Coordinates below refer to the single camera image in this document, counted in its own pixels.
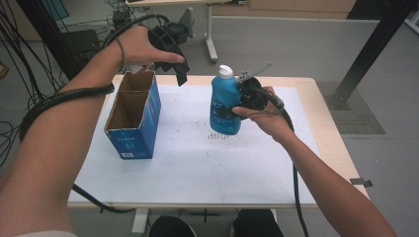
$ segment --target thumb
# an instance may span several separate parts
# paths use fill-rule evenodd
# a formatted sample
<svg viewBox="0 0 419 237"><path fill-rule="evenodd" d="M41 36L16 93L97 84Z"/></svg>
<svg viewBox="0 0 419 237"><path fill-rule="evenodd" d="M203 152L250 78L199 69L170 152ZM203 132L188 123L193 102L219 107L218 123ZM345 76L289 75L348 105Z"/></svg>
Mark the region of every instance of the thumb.
<svg viewBox="0 0 419 237"><path fill-rule="evenodd" d="M185 61L185 58L174 52L157 50L154 54L154 61L182 63Z"/></svg>
<svg viewBox="0 0 419 237"><path fill-rule="evenodd" d="M249 114L249 109L246 109L244 107L233 107L232 111L237 114L238 116L241 117L247 117L247 115Z"/></svg>

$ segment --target cardboard box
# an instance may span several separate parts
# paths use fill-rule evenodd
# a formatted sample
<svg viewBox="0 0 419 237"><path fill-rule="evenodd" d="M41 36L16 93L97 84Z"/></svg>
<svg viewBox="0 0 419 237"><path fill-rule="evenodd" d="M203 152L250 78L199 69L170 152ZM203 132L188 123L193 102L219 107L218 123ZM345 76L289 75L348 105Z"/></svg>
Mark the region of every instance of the cardboard box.
<svg viewBox="0 0 419 237"><path fill-rule="evenodd" d="M161 102L154 72L126 73L105 133L123 159L151 159Z"/></svg>
<svg viewBox="0 0 419 237"><path fill-rule="evenodd" d="M4 79L9 72L9 67L0 61L0 79Z"/></svg>

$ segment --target table surface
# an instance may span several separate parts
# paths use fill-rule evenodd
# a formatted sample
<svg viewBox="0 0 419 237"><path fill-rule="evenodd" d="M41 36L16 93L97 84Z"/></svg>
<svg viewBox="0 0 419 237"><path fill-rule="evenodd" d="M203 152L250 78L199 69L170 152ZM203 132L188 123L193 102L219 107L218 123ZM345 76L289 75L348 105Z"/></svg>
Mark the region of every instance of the table surface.
<svg viewBox="0 0 419 237"><path fill-rule="evenodd" d="M121 75L116 76L116 86L122 78ZM104 105L102 121L100 119L95 131L94 137L99 138L94 138L92 142L85 165L76 180L77 185L95 198L120 207L293 206L292 163L278 143L248 119L242 123L242 128L235 136L218 136L211 131L206 119L209 116L207 103L212 76L188 76L188 82L182 87L177 87L173 75L157 75L156 78L162 99L162 112L154 157L135 161L119 157L103 131L104 119L113 102L111 95L108 97L111 99ZM313 79L258 79L262 85L273 86L277 93L285 96L282 99L292 116L295 130L300 132L296 132L297 135L327 165L348 181L359 178ZM176 103L190 103L187 105L190 110L181 109L181 105ZM182 117L166 115L170 111ZM298 115L298 118L293 118L293 114ZM175 133L179 136L172 136L169 129L179 132ZM200 136L204 136L209 144L202 145L197 141ZM190 143L193 148L185 147ZM368 196L363 186L356 187ZM315 206L303 181L300 181L299 190L301 204ZM69 205L92 204L72 192Z"/></svg>
<svg viewBox="0 0 419 237"><path fill-rule="evenodd" d="M142 0L136 2L126 1L128 7L142 7L169 4L202 4L202 3L225 3L230 0Z"/></svg>

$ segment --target blue bottle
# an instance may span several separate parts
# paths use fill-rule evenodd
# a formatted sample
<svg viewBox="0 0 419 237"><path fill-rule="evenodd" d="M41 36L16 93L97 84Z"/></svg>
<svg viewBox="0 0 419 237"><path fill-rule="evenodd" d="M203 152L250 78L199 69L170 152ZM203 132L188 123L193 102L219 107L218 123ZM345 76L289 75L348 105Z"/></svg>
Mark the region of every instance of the blue bottle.
<svg viewBox="0 0 419 237"><path fill-rule="evenodd" d="M240 129L241 119L231 109L239 104L241 94L231 68L220 65L218 75L212 79L211 84L210 127L225 135L235 135Z"/></svg>

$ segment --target bottle cap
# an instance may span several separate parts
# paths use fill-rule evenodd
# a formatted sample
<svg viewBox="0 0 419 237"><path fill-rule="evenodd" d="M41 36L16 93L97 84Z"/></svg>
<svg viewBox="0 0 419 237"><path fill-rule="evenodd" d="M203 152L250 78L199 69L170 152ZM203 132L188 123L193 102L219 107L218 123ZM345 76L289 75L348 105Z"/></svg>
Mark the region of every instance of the bottle cap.
<svg viewBox="0 0 419 237"><path fill-rule="evenodd" d="M229 66L220 65L218 76L221 79L230 79L233 76L233 70Z"/></svg>

